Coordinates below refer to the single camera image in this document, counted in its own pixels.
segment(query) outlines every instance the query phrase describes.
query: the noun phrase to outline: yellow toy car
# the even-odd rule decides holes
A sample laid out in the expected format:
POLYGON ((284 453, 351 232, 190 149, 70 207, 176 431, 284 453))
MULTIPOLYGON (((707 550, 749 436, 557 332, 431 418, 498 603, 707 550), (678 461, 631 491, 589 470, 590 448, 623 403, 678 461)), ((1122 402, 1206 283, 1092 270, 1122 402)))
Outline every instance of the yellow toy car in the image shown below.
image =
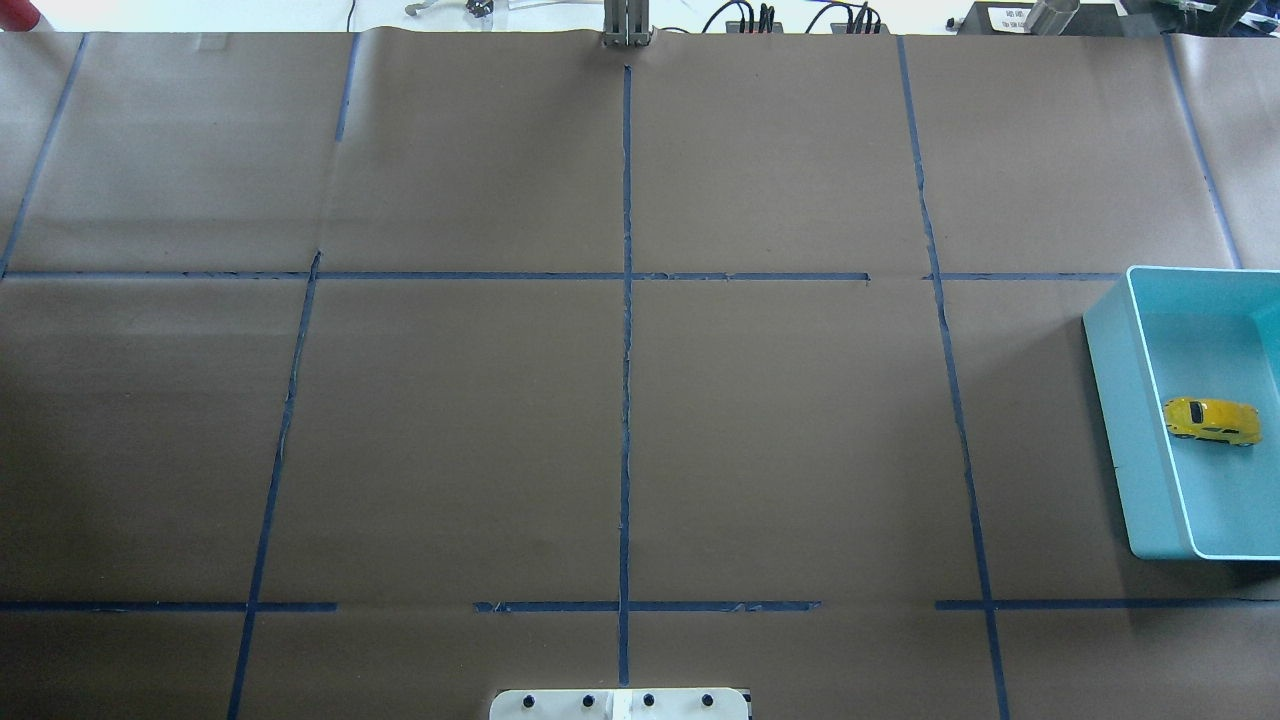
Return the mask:
POLYGON ((1258 409, 1230 400, 1175 397, 1165 402, 1165 427, 1176 438, 1249 447, 1262 442, 1258 409))

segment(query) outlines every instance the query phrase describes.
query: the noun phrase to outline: label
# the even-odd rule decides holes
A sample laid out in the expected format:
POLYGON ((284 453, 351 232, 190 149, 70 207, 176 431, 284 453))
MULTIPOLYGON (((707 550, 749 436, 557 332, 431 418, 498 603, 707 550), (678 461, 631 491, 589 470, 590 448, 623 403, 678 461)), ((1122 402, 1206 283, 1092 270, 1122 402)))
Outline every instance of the label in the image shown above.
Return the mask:
POLYGON ((1027 33, 1027 10, 1024 8, 987 8, 991 29, 996 32, 1027 33))

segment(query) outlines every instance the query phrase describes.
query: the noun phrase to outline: red object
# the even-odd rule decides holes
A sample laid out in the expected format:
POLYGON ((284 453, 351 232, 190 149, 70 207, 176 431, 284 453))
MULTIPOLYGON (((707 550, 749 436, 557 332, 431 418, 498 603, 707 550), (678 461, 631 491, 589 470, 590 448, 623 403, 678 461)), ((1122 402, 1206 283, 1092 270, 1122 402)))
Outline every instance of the red object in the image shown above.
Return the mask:
POLYGON ((0 28, 5 32, 27 32, 40 22, 40 10, 31 0, 0 0, 0 28))

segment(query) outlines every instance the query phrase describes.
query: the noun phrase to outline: blue tape line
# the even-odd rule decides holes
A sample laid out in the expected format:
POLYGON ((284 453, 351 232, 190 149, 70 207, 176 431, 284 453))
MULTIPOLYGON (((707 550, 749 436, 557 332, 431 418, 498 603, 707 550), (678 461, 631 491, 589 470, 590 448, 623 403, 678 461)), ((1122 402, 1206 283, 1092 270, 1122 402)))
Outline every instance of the blue tape line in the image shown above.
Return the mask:
POLYGON ((342 86, 342 105, 338 108, 338 129, 333 133, 334 142, 342 142, 347 133, 347 106, 351 105, 351 86, 356 79, 356 53, 360 50, 360 33, 351 36, 351 56, 347 58, 347 82, 342 86))
POLYGON ((307 273, 276 272, 129 272, 129 270, 14 270, 10 278, 33 281, 305 281, 307 273))
MULTIPOLYGON (((943 281, 1119 281, 1124 273, 942 273, 943 281)), ((932 281, 928 274, 920 279, 932 281)))
POLYGON ((13 259, 14 247, 18 246, 18 236, 22 234, 22 225, 27 222, 27 209, 31 208, 31 199, 36 193, 36 184, 40 183, 40 174, 49 160, 49 149, 54 145, 54 136, 58 135, 58 126, 63 122, 63 113, 67 110, 67 100, 72 95, 72 86, 76 85, 76 76, 79 74, 81 63, 84 60, 84 47, 88 45, 88 33, 81 36, 79 46, 76 49, 76 59, 72 60, 72 69, 67 72, 67 82, 63 83, 63 94, 58 96, 58 105, 54 108, 54 117, 49 120, 49 129, 45 131, 45 141, 40 143, 40 154, 36 155, 36 164, 31 168, 31 178, 27 181, 27 190, 22 193, 22 202, 18 205, 18 214, 13 219, 13 228, 9 229, 9 242, 5 243, 4 255, 0 255, 0 278, 9 272, 9 260, 13 259))
MULTIPOLYGON (((0 612, 244 612, 247 602, 5 601, 0 612)), ((264 602, 259 612, 337 612, 337 602, 264 602)))
POLYGON ((1120 598, 1057 598, 1057 600, 940 600, 933 607, 941 612, 973 612, 988 607, 1002 612, 1037 610, 1196 610, 1215 607, 1280 607, 1280 600, 1244 597, 1120 597, 1120 598))
MULTIPOLYGON (((911 156, 915 161, 915 186, 920 199, 920 219, 924 234, 929 241, 929 269, 933 283, 933 300, 938 311, 938 329, 942 333, 942 356, 947 366, 947 382, 951 386, 951 413, 955 416, 956 430, 960 433, 960 452, 964 457, 964 482, 969 492, 969 527, 973 532, 973 550, 978 560, 978 583, 983 601, 991 601, 991 573, 987 569, 987 548, 982 536, 982 518, 978 512, 978 489, 973 482, 973 461, 969 455, 969 433, 965 430, 964 405, 960 398, 960 378, 956 373, 955 355, 951 348, 951 329, 947 325, 946 299, 942 295, 942 270, 938 264, 938 246, 933 234, 933 219, 929 218, 929 205, 924 199, 924 158, 920 152, 920 133, 915 122, 915 102, 911 97, 911 76, 906 63, 906 44, 897 36, 897 61, 902 74, 902 99, 906 104, 906 123, 911 135, 911 156)), ((991 671, 996 683, 996 705, 1001 720, 1009 720, 1009 696, 1005 691, 1005 662, 1000 652, 1000 632, 996 626, 996 611, 987 607, 987 646, 991 651, 991 671)))
POLYGON ((810 612, 820 600, 657 601, 632 602, 632 612, 810 612))
POLYGON ((612 600, 581 602, 475 602, 472 607, 479 614, 618 611, 618 603, 612 600))
MULTIPOLYGON (((310 273, 297 270, 14 270, 9 273, 8 277, 41 281, 305 281, 310 277, 310 273)), ((524 273, 507 270, 328 270, 316 273, 316 278, 321 281, 626 281, 627 274, 611 272, 524 273)), ((867 273, 631 273, 631 279, 646 282, 870 282, 872 277, 867 273)), ((945 274, 943 279, 986 278, 951 278, 945 274)))
POLYGON ((637 281, 870 281, 867 273, 636 273, 637 281))
POLYGON ((631 65, 622 69, 622 451, 618 506, 618 687, 631 683, 631 65))
MULTIPOLYGON (((512 615, 524 612, 618 612, 613 601, 570 602, 476 602, 477 614, 512 615)), ((809 612, 822 607, 819 600, 748 600, 748 601, 631 601, 630 612, 809 612)))
POLYGON ((232 697, 227 707, 227 719, 236 720, 239 715, 241 693, 244 689, 244 670, 248 667, 248 651, 253 643, 253 620, 257 615, 257 598, 262 591, 262 570, 266 566, 266 550, 271 539, 271 521, 275 516, 275 500, 280 492, 280 475, 284 471, 284 448, 289 439, 289 425, 293 424, 293 405, 298 396, 298 366, 302 364, 302 345, 307 338, 307 325, 311 324, 311 306, 316 296, 316 273, 320 269, 320 252, 311 259, 311 272, 307 277, 307 292, 302 299, 302 318, 298 320, 298 338, 293 345, 293 364, 289 368, 289 384, 284 395, 284 410, 280 414, 280 434, 275 443, 275 462, 271 466, 271 484, 266 491, 266 510, 262 511, 262 530, 257 538, 257 556, 253 559, 253 578, 248 588, 248 607, 244 612, 244 628, 241 633, 239 656, 236 660, 236 679, 232 684, 232 697))
POLYGON ((323 281, 621 281, 623 273, 515 273, 515 272, 326 272, 323 281))
POLYGON ((1240 269, 1240 252, 1235 247, 1235 236, 1231 233, 1231 225, 1226 222, 1226 211, 1222 210, 1222 199, 1217 195, 1217 183, 1213 182, 1213 172, 1208 168, 1208 159, 1204 158, 1204 146, 1201 143, 1199 129, 1196 127, 1196 118, 1192 117, 1192 106, 1187 102, 1187 88, 1183 86, 1183 72, 1178 68, 1178 54, 1174 53, 1174 41, 1169 35, 1162 36, 1165 40, 1165 55, 1169 58, 1169 70, 1174 74, 1174 92, 1178 95, 1178 105, 1183 109, 1183 120, 1187 123, 1187 129, 1192 136, 1192 147, 1196 150, 1196 160, 1201 164, 1201 174, 1204 177, 1204 184, 1208 186, 1208 199, 1213 204, 1213 214, 1217 215, 1217 224, 1222 229, 1222 237, 1226 238, 1226 251, 1231 256, 1231 266, 1240 269))

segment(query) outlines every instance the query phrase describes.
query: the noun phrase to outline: plastic bin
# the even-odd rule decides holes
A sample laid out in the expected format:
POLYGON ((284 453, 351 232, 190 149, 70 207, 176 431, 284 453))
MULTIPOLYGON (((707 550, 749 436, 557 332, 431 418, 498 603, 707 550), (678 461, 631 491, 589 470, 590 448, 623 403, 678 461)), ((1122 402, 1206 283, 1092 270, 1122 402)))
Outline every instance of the plastic bin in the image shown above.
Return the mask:
POLYGON ((1134 555, 1280 560, 1280 273, 1129 268, 1084 329, 1134 555), (1262 442, 1170 437, 1178 396, 1253 405, 1262 442))

